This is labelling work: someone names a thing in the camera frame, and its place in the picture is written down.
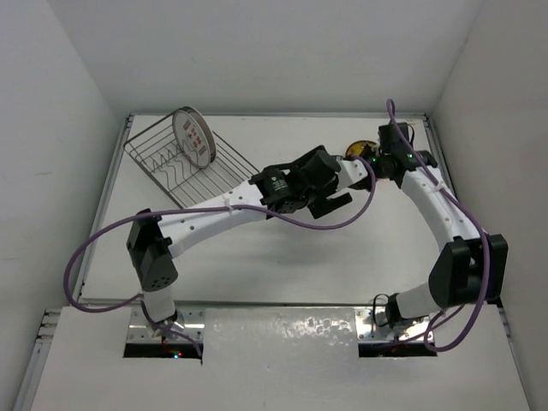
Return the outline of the yellow patterned plate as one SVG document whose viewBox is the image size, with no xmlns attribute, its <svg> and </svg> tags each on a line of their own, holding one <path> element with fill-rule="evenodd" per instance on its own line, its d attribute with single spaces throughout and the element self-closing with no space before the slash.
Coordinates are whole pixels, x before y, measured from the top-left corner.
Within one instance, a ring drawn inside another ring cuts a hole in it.
<svg viewBox="0 0 548 411">
<path fill-rule="evenodd" d="M 348 158 L 372 158 L 378 154 L 378 143 L 371 140 L 357 140 L 350 144 L 345 151 Z"/>
</svg>

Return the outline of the white plate red characters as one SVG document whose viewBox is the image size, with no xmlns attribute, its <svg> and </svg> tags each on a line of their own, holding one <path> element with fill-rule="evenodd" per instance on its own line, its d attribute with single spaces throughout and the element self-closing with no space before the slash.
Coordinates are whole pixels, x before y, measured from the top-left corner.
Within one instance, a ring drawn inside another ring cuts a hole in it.
<svg viewBox="0 0 548 411">
<path fill-rule="evenodd" d="M 183 157 L 191 165 L 203 170 L 215 160 L 217 148 L 213 133 L 195 108 L 184 106 L 176 110 L 172 128 Z"/>
</svg>

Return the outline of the dark wire dish rack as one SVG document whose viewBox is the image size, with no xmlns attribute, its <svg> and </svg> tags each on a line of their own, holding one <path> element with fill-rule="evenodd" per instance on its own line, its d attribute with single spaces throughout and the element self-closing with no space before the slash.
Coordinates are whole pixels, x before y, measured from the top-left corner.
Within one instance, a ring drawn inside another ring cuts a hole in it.
<svg viewBox="0 0 548 411">
<path fill-rule="evenodd" d="M 124 151 L 177 206 L 187 208 L 216 197 L 259 172 L 212 129 L 217 148 L 215 160 L 203 170 L 191 165 L 173 133 L 175 111 L 128 138 Z"/>
</svg>

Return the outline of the orange plate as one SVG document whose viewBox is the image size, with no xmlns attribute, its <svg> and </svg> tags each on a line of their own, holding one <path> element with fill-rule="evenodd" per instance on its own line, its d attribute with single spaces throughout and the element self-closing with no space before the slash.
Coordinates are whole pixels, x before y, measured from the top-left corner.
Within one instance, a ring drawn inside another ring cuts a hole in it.
<svg viewBox="0 0 548 411">
<path fill-rule="evenodd" d="M 377 178 L 374 173 L 359 172 L 351 176 L 351 183 L 348 185 L 348 188 L 370 193 L 375 188 L 376 180 Z"/>
</svg>

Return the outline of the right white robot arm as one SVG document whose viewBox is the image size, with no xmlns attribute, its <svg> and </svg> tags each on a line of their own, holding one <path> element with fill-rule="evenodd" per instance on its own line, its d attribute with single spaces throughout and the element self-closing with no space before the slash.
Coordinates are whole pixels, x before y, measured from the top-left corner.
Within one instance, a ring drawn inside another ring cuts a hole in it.
<svg viewBox="0 0 548 411">
<path fill-rule="evenodd" d="M 391 328 L 441 309 L 497 301 L 509 251 L 502 235 L 477 229 L 456 206 L 433 155 L 409 149 L 408 131 L 405 122 L 379 127 L 378 151 L 366 159 L 377 178 L 393 181 L 414 202 L 440 254 L 425 283 L 388 297 L 385 317 Z"/>
</svg>

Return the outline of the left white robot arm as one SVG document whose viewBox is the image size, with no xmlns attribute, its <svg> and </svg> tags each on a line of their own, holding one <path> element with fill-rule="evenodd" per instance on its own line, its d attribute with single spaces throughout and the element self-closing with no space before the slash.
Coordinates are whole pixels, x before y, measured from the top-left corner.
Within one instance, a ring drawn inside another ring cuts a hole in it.
<svg viewBox="0 0 548 411">
<path fill-rule="evenodd" d="M 352 200 L 348 189 L 376 184 L 363 158 L 330 155 L 318 146 L 291 163 L 264 168 L 228 192 L 187 209 L 135 216 L 126 247 L 140 281 L 140 305 L 154 332 L 176 339 L 184 325 L 171 286 L 178 278 L 174 260 L 191 247 L 243 224 L 275 217 L 294 223 L 291 214 L 306 208 L 323 217 Z"/>
</svg>

